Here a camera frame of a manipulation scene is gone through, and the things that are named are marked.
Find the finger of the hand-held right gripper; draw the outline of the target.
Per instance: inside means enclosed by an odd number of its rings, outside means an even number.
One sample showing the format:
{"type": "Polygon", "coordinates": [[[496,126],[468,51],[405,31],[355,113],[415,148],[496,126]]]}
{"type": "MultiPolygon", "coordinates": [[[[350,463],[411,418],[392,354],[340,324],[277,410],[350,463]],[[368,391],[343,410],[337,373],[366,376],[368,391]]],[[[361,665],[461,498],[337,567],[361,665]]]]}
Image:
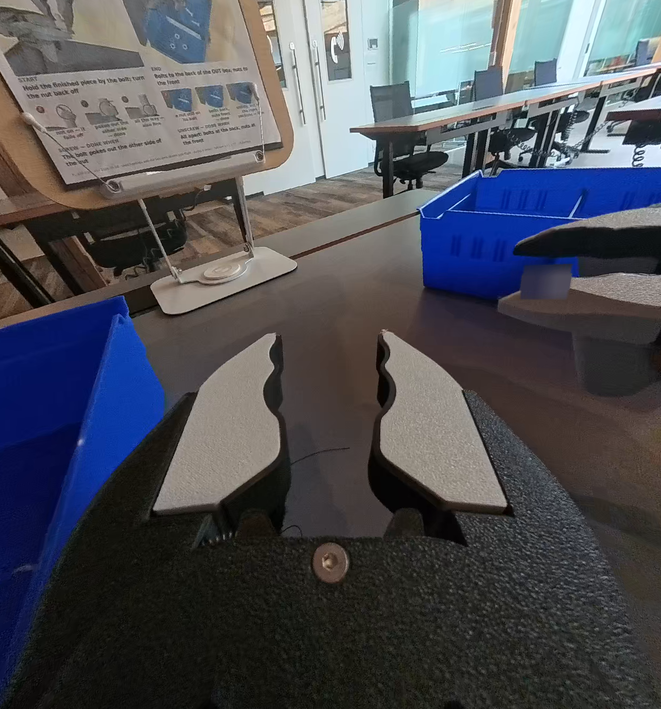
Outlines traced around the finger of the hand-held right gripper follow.
{"type": "Polygon", "coordinates": [[[661,382],[661,274],[574,278],[564,298],[523,298],[497,310],[572,336],[576,375],[597,396],[635,395],[661,382]]]}

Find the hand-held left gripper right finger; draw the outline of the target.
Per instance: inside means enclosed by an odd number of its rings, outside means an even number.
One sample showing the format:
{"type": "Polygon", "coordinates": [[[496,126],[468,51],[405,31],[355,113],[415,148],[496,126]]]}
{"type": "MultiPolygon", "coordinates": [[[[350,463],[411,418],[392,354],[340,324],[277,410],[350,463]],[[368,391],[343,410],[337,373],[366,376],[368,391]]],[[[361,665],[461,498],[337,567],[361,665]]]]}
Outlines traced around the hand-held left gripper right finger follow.
{"type": "Polygon", "coordinates": [[[463,388],[438,363],[383,330],[369,474],[389,509],[411,499],[436,513],[503,515],[509,502],[463,388]]]}

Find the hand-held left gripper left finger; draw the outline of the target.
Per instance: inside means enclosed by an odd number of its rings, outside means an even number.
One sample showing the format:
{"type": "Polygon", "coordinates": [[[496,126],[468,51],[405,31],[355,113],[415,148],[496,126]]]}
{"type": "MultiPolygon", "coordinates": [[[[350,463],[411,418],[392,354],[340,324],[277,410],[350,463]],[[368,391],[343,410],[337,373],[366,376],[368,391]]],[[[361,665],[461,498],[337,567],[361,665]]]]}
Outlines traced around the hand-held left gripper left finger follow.
{"type": "Polygon", "coordinates": [[[269,333],[208,377],[194,398],[154,513],[219,513],[237,524],[247,510],[262,510],[282,522],[290,488],[282,373],[282,338],[269,333]]]}

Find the blue plastic bin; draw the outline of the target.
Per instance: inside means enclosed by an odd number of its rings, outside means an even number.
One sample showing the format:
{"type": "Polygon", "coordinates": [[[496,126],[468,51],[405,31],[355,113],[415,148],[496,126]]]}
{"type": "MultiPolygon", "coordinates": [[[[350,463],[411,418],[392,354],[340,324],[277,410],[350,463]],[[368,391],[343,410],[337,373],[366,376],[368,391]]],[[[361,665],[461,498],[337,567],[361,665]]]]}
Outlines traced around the blue plastic bin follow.
{"type": "Polygon", "coordinates": [[[477,171],[419,208],[425,287],[487,300],[516,292],[524,266],[568,263],[572,274],[653,272],[645,258],[522,257],[514,247],[550,227],[661,204],[661,167],[477,171]]]}
{"type": "Polygon", "coordinates": [[[123,297],[0,329],[0,696],[74,527],[164,404],[123,297]]]}

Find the instruction sheet on stand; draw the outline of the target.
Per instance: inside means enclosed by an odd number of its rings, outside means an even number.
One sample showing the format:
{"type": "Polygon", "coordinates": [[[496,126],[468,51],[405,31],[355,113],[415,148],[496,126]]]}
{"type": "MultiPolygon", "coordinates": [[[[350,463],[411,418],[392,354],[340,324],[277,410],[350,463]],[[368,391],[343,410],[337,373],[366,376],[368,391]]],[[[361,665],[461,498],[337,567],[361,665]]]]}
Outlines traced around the instruction sheet on stand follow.
{"type": "Polygon", "coordinates": [[[254,244],[246,207],[243,178],[284,164],[292,152],[293,129],[258,4],[256,1],[241,2],[249,23],[264,91],[282,134],[283,146],[279,149],[253,150],[195,164],[107,179],[95,178],[93,182],[67,186],[40,140],[40,135],[50,135],[30,114],[23,112],[0,75],[0,156],[6,167],[14,169],[18,183],[29,193],[75,211],[100,210],[135,202],[152,226],[146,205],[148,199],[170,193],[186,193],[225,180],[235,182],[245,219],[243,245],[231,255],[185,270],[175,267],[164,254],[168,276],[162,278],[161,284],[154,284],[151,291],[167,315],[186,314],[296,269],[296,262],[290,258],[254,244]]]}

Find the long wooden desk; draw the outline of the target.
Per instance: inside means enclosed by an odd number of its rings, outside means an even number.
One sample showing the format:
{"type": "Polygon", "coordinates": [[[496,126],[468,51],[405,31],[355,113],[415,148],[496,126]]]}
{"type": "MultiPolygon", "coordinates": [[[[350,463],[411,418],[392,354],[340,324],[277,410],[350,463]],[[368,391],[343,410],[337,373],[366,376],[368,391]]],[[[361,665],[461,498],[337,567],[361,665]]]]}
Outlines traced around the long wooden desk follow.
{"type": "Polygon", "coordinates": [[[462,170],[462,176],[466,177],[484,166],[491,130],[507,128],[511,120],[525,116],[527,119],[538,120],[538,133],[529,165],[543,167],[547,161],[547,151],[552,148],[560,114],[565,109],[582,102],[588,96],[598,99],[586,131],[585,138],[588,138],[595,133],[610,96],[636,90],[645,79],[660,75],[661,62],[656,62],[624,72],[587,76],[569,84],[533,87],[486,101],[464,103],[353,127],[350,132],[374,140],[381,151],[379,164],[382,197],[387,199],[393,196],[392,147],[398,136],[418,136],[425,138],[431,145],[449,137],[467,136],[462,170]]]}

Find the printed instruction sheet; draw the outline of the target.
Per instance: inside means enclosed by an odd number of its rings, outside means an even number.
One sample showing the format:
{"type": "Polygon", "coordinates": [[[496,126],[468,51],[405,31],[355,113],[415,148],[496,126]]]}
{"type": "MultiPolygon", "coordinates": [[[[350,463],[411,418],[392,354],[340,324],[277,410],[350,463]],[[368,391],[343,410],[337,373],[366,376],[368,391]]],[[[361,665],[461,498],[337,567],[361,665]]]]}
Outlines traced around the printed instruction sheet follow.
{"type": "Polygon", "coordinates": [[[0,1],[0,75],[67,186],[283,146],[240,1],[0,1]]]}

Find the phone symbol door sign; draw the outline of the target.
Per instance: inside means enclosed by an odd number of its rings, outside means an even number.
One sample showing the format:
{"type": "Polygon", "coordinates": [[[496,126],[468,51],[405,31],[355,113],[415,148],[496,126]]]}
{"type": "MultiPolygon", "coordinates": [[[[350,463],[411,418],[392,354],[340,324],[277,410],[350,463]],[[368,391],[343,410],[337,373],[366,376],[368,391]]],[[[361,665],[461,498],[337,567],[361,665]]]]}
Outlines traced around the phone symbol door sign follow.
{"type": "Polygon", "coordinates": [[[324,33],[328,82],[352,78],[350,40],[346,30],[324,33]]]}

